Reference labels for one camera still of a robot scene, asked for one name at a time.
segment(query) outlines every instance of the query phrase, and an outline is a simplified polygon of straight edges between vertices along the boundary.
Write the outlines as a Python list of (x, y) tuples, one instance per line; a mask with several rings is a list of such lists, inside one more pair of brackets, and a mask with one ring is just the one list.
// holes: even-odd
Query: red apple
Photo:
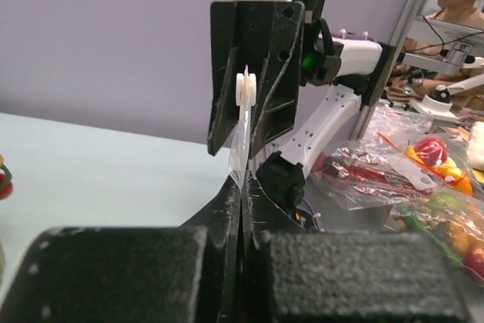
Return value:
[(447, 160), (447, 148), (442, 140), (427, 138), (414, 146), (416, 155), (428, 166), (439, 166)]
[(484, 285), (484, 248), (469, 250), (464, 259), (466, 273), (477, 283)]

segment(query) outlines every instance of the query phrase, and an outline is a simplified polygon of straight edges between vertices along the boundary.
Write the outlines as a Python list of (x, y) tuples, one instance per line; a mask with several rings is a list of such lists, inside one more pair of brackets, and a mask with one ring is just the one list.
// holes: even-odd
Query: tabletop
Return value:
[(218, 193), (228, 150), (0, 113), (14, 193), (0, 203), (5, 298), (33, 240), (49, 228), (179, 226)]

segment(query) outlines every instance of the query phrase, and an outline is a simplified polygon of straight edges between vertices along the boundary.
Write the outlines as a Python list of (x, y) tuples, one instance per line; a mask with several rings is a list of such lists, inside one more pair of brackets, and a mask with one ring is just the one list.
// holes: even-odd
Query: screw hole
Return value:
[(284, 9), (284, 16), (286, 18), (291, 18), (293, 15), (294, 15), (294, 9), (292, 9), (291, 7), (287, 7), (286, 9)]
[(289, 59), (289, 52), (288, 51), (280, 51), (278, 58), (280, 61), (287, 61)]

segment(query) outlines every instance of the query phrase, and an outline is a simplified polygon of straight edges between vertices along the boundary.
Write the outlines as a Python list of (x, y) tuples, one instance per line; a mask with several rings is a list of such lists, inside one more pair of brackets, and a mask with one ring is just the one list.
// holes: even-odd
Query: white robotic arm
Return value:
[[(372, 41), (335, 39), (344, 44), (341, 68), (338, 76), (370, 75), (374, 72), (382, 47)], [(361, 96), (344, 85), (331, 85), (323, 102), (309, 117), (302, 128), (284, 145), (281, 156), (288, 162), (302, 164), (306, 179), (318, 155), (331, 141), (337, 131), (361, 108)]]

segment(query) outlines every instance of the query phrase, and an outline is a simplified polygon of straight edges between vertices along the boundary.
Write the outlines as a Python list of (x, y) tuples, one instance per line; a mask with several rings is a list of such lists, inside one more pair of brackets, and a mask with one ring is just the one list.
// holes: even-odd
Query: green fruit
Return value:
[(429, 204), (437, 208), (450, 208), (453, 211), (462, 210), (462, 202), (454, 196), (445, 193), (434, 193), (430, 196)]

